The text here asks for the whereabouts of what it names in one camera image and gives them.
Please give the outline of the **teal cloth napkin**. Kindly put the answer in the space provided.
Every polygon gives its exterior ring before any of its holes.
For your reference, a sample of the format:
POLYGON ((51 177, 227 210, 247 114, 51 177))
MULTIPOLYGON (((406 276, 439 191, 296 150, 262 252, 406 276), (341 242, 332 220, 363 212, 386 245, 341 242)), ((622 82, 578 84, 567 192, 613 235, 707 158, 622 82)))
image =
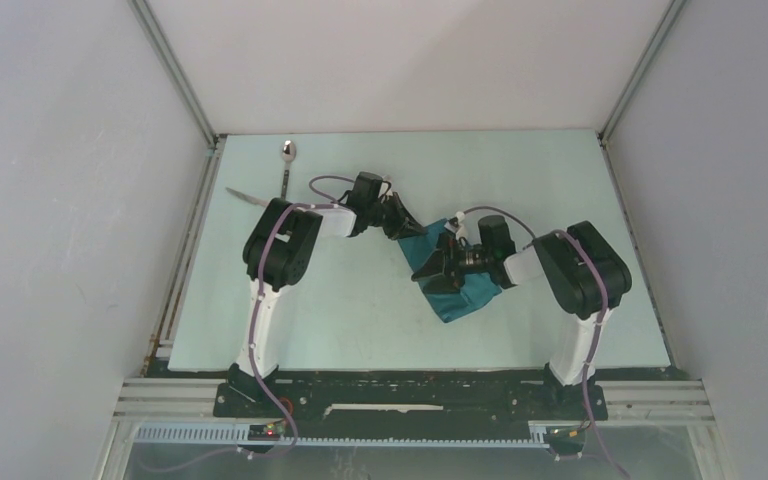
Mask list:
MULTIPOLYGON (((426 226, 427 233, 424 236, 398 241, 412 272, 416 272, 428 260, 439 235, 446 231, 446 223, 446 219, 437 220, 426 226)), ((489 274, 478 273, 466 275, 465 283, 458 293, 424 293, 424 297, 440 320, 450 323, 477 312, 501 293, 502 289, 492 282, 489 274)))

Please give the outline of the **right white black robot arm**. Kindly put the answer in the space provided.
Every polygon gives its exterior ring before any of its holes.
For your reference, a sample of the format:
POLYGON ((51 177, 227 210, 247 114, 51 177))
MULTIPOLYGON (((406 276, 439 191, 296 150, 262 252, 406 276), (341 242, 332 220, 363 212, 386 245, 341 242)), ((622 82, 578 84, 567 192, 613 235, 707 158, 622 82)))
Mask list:
POLYGON ((545 411, 566 418, 582 403, 576 385, 590 380, 601 331, 632 287, 630 270, 588 221, 516 246, 503 215, 478 223, 479 242, 465 236, 463 217, 442 223, 433 248, 413 267, 412 281, 424 294, 446 300, 444 319, 471 313, 502 291, 544 278, 569 319, 548 362, 554 383, 541 392, 545 411))

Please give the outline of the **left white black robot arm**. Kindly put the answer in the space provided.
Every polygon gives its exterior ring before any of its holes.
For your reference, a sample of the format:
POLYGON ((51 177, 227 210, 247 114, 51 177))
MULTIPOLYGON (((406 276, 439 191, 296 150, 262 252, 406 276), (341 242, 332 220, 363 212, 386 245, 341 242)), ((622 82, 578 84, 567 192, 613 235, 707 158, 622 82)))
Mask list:
POLYGON ((370 172, 359 173, 339 197, 314 189, 325 199, 318 204, 227 191, 264 208, 242 250, 250 287, 249 321, 244 345, 228 371, 238 404, 259 417, 275 406, 276 390, 266 379, 277 370, 277 349, 286 343, 284 329, 274 319, 277 305, 305 275, 317 241, 353 238, 369 228, 398 241, 421 237, 427 228, 408 211, 388 179, 370 172))

